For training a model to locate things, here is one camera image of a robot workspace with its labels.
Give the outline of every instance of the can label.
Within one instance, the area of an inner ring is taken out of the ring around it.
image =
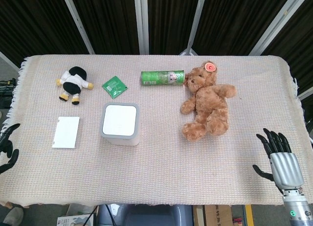
[[[177,71],[142,71],[142,85],[182,85],[185,81],[183,70]]]

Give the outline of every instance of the green sachet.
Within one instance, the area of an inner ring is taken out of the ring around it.
[[[102,87],[113,99],[127,90],[127,86],[116,76],[105,82]]]

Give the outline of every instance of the woven tablecloth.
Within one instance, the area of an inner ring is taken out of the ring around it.
[[[218,83],[235,85],[227,100],[229,130],[187,141],[181,129],[195,114],[183,115],[191,96],[185,86],[142,86],[141,71],[185,70],[210,60]],[[80,66],[94,89],[83,89],[78,106],[61,101],[55,79]],[[118,76],[128,89],[111,99],[101,87]],[[16,165],[0,175],[0,201],[33,203],[282,204],[275,185],[252,165],[270,172],[268,157],[255,136],[263,128],[290,141],[313,202],[313,152],[287,63],[275,56],[110,56],[44,55],[22,64],[6,126],[21,123],[11,135],[20,150]],[[107,102],[140,106],[138,146],[115,146],[100,133]],[[59,116],[79,116],[76,148],[53,149]],[[7,161],[1,155],[1,163]]]

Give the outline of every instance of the brown teddy bear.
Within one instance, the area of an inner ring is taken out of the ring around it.
[[[194,122],[186,123],[182,133],[189,141],[202,138],[207,132],[220,136],[228,129],[228,109],[225,98],[234,97],[237,93],[233,85],[216,85],[217,67],[211,61],[193,68],[185,75],[184,84],[193,96],[185,101],[180,111],[183,114],[197,111]]]

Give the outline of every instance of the metal pole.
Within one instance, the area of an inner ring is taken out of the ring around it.
[[[186,52],[186,55],[190,55],[191,47],[194,44],[194,40],[195,40],[195,36],[197,33],[197,29],[198,29],[199,20],[200,20],[201,13],[202,13],[204,1],[205,0],[198,0],[194,21],[192,23],[192,27],[191,27],[191,31],[190,31],[190,35],[189,35],[187,49],[184,51],[184,52]]]
[[[0,57],[7,62],[14,70],[17,72],[20,70],[9,58],[7,58],[2,52],[0,52]]]
[[[305,92],[298,95],[299,100],[304,100],[305,98],[309,97],[313,94],[313,87],[307,89]]]
[[[78,31],[79,31],[79,33],[80,33],[80,35],[81,35],[81,37],[82,37],[82,39],[83,39],[83,41],[84,41],[84,43],[86,45],[86,48],[87,48],[89,54],[95,54],[94,50],[92,48],[92,45],[90,43],[90,40],[88,38],[88,35],[87,35],[86,31],[85,31],[85,28],[83,26],[83,23],[82,23],[82,21],[81,21],[81,19],[79,17],[77,9],[75,7],[74,1],[73,0],[64,0],[64,1],[67,4],[69,12],[71,13],[71,15],[73,17],[73,20],[74,20],[74,22],[75,22],[75,24],[76,24],[76,26],[78,28]]]
[[[149,55],[148,0],[135,0],[140,55]]]
[[[260,56],[303,2],[304,0],[287,0],[249,53],[249,56]]]

